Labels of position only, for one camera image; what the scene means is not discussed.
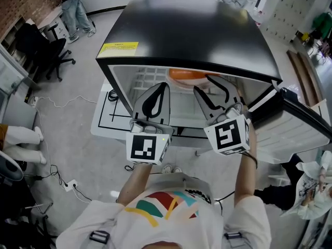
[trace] chair armrest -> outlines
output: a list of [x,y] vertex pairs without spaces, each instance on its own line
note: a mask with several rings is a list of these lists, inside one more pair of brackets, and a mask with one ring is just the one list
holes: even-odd
[[55,25],[53,25],[53,26],[50,27],[47,31],[52,31],[52,30],[54,30],[58,25],[59,25],[59,24],[55,24]]

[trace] green cloth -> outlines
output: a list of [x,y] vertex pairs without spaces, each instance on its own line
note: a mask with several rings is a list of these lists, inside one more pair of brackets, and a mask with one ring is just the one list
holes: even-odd
[[322,13],[313,20],[312,27],[322,33],[325,39],[332,28],[332,17],[328,13]]

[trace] chair base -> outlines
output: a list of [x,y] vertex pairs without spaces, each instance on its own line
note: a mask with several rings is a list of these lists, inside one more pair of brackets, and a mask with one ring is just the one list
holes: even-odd
[[66,54],[71,54],[72,52],[69,50],[66,50],[62,55],[60,55],[57,60],[52,64],[52,66],[50,67],[50,69],[48,70],[47,74],[46,74],[46,78],[47,80],[51,79],[51,74],[53,72],[54,69],[56,69],[57,71],[57,78],[59,80],[59,82],[62,81],[62,78],[60,77],[60,71],[59,71],[59,67],[60,64],[62,63],[66,63],[66,62],[71,62],[72,64],[75,64],[76,61],[73,58],[69,58],[69,59],[63,59],[65,57]]

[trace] black refrigerator top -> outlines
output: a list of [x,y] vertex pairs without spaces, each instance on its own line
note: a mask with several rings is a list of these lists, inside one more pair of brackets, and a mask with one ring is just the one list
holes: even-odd
[[213,0],[134,0],[105,44],[138,42],[133,56],[97,57],[107,65],[193,68],[282,81],[259,28],[244,9]]

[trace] yellow sticker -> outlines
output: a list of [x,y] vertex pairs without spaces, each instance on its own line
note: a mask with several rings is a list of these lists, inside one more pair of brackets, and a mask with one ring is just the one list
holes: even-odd
[[97,57],[134,56],[138,45],[137,41],[104,44]]

